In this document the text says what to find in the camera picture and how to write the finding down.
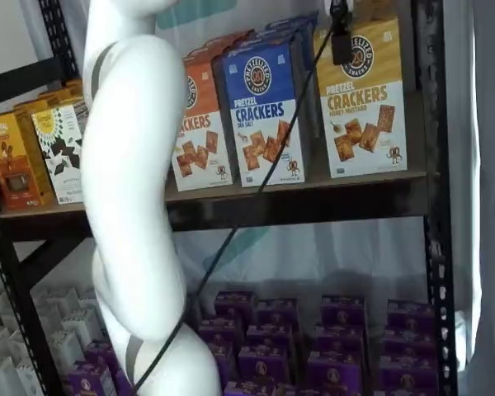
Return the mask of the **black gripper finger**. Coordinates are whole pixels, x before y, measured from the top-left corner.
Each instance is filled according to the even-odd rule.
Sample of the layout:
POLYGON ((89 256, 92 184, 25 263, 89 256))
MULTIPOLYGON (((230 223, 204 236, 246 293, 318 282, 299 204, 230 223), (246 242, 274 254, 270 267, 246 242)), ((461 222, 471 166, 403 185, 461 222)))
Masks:
POLYGON ((351 9, 346 0, 332 0, 328 10, 331 19, 330 37, 333 64, 348 64, 351 62, 351 9))

